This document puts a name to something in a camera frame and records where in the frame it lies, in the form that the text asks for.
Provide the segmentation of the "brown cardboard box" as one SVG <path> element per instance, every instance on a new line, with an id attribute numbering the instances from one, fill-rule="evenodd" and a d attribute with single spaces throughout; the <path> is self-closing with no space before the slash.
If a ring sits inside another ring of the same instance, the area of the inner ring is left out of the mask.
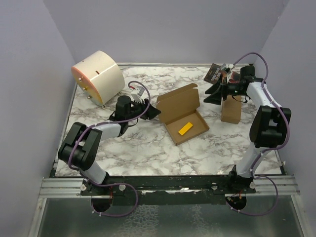
<path id="1" fill-rule="evenodd" d="M 159 120 L 176 146 L 209 130 L 208 124 L 198 112 L 199 107 L 198 85 L 195 83 L 157 97 L 156 108 L 161 111 Z M 193 127 L 181 136 L 178 131 L 188 122 L 191 122 Z"/>

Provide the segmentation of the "yellow rectangular block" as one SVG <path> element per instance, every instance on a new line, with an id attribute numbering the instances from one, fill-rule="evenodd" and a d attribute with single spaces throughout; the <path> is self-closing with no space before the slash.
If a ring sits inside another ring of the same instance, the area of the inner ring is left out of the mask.
<path id="1" fill-rule="evenodd" d="M 186 134 L 191 128 L 193 127 L 193 124 L 191 122 L 186 123 L 179 131 L 178 133 L 183 136 Z"/>

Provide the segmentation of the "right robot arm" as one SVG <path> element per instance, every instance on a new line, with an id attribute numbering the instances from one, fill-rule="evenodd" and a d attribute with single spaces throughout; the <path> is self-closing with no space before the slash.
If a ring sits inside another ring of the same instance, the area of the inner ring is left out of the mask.
<path id="1" fill-rule="evenodd" d="M 282 107 L 269 93 L 266 80 L 255 76 L 254 66 L 244 66 L 240 70 L 238 82 L 229 82 L 233 74 L 233 64 L 220 67 L 220 77 L 205 94 L 205 103 L 221 105 L 229 96 L 250 98 L 257 114 L 249 131 L 250 145 L 242 160 L 233 167 L 227 180 L 227 188 L 232 193 L 248 188 L 254 179 L 254 172 L 261 158 L 272 150 L 285 146 L 289 138 L 291 110 Z"/>

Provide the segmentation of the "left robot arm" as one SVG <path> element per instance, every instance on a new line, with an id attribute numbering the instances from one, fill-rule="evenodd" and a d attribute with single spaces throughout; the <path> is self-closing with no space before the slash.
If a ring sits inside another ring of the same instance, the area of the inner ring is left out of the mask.
<path id="1" fill-rule="evenodd" d="M 109 174 L 96 162 L 100 142 L 122 136 L 130 127 L 130 121 L 152 120 L 160 113 L 149 99 L 133 101 L 129 96 L 120 96 L 107 121 L 90 126 L 73 123 L 58 150 L 58 159 L 80 172 L 92 183 L 92 189 L 103 195 L 109 189 Z"/>

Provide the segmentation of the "small folded cardboard box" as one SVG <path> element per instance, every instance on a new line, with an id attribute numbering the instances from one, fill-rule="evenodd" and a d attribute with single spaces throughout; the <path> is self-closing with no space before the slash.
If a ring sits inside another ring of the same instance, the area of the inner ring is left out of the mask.
<path id="1" fill-rule="evenodd" d="M 237 96 L 234 99 L 232 96 L 228 96 L 226 100 L 222 102 L 221 121 L 233 124 L 239 124 L 241 120 L 241 97 Z"/>

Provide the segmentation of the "dark book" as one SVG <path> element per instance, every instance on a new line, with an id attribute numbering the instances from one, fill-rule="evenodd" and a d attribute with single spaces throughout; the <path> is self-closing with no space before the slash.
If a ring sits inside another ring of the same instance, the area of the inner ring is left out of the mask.
<path id="1" fill-rule="evenodd" d="M 219 80 L 220 76 L 220 65 L 212 64 L 203 80 L 210 84 L 215 84 Z M 240 74 L 233 72 L 229 79 L 229 83 L 238 83 L 239 80 Z"/>

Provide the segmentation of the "cream cylindrical drum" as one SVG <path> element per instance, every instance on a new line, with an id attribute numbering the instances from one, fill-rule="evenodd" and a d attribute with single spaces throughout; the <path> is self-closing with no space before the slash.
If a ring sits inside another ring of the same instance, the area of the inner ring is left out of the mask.
<path id="1" fill-rule="evenodd" d="M 103 106 L 125 87 L 117 63 L 105 52 L 96 51 L 71 67 L 76 83 L 98 106 Z"/>

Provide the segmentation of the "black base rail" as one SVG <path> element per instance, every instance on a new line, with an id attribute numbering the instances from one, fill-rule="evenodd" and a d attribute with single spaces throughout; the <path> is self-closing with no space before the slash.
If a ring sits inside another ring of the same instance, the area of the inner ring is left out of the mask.
<path id="1" fill-rule="evenodd" d="M 107 187 L 83 181 L 82 196 L 103 198 L 114 205 L 219 204 L 225 195 L 253 194 L 250 182 L 230 183 L 228 175 L 110 176 Z"/>

